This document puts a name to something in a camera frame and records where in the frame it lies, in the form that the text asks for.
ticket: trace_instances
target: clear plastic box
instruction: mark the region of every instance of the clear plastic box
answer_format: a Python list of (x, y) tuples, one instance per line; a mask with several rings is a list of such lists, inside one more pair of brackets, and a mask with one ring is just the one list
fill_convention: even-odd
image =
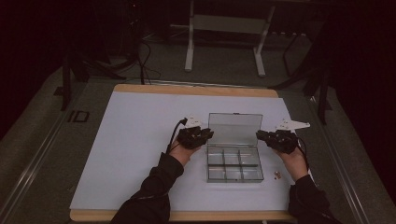
[(260, 183), (264, 180), (256, 132), (262, 115), (209, 114), (214, 135), (207, 142), (208, 183)]

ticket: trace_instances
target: dark background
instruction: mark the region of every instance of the dark background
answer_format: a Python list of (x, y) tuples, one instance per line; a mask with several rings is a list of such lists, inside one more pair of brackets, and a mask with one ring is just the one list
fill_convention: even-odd
[[(103, 62), (108, 61), (108, 55), (125, 55), (133, 50), (127, 43), (120, 44), (130, 35), (125, 24), (136, 13), (126, 10), (130, 2), (54, 2), (1, 1), (0, 137), (18, 119), (44, 80), (62, 65), (62, 58), (70, 48)], [(198, 10), (217, 6), (207, 7), (212, 1), (196, 2)], [(234, 3), (238, 1), (227, 2), (227, 7), (219, 7), (223, 8), (221, 13), (224, 15), (237, 8)], [(260, 17), (254, 3), (249, 3), (251, 8), (238, 11), (240, 16)], [(144, 21), (164, 38), (168, 35), (169, 23), (188, 22), (188, 1), (148, 0), (140, 6)], [(299, 31), (296, 20), (285, 21), (292, 11), (298, 10), (295, 6), (278, 7), (271, 29)], [(341, 53), (332, 70), (331, 85), (336, 88), (340, 103), (394, 202), (395, 11), (396, 6), (390, 0), (357, 1), (339, 17), (342, 20), (336, 25), (337, 32), (329, 34), (329, 38), (342, 40)]]

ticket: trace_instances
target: sleeve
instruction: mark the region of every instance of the sleeve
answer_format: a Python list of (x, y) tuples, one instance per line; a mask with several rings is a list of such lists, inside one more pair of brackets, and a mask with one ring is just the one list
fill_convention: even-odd
[(170, 214), (168, 191), (184, 172), (181, 163), (162, 153), (140, 190), (126, 201), (110, 223), (167, 223)]
[(289, 212), (299, 224), (341, 223), (333, 217), (325, 192), (317, 188), (310, 175), (291, 186)]

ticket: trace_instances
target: black sleeve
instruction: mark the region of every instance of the black sleeve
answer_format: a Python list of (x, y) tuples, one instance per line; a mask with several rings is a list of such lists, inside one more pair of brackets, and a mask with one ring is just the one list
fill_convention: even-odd
[(111, 223), (167, 223), (170, 213), (167, 192), (183, 172), (178, 160), (162, 153), (158, 166), (151, 169), (140, 190), (121, 206)]
[(291, 186), (289, 212), (297, 217), (299, 224), (340, 223), (333, 217), (329, 207), (325, 192), (317, 188), (310, 175), (298, 179)]

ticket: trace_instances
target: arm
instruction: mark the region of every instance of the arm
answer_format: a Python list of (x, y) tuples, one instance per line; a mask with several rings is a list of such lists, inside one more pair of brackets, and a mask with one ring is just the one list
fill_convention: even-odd
[(121, 206), (111, 220), (112, 224), (168, 222), (170, 204), (167, 192), (183, 174), (183, 166), (190, 156), (199, 149), (186, 149), (178, 143), (174, 143), (173, 148), (169, 154), (161, 154), (158, 165), (151, 169), (140, 190)]
[(295, 181), (290, 188), (289, 212), (297, 217), (299, 224), (340, 223), (332, 216), (325, 192), (317, 188), (308, 173), (303, 152), (295, 148), (290, 154), (274, 152), (285, 163)]

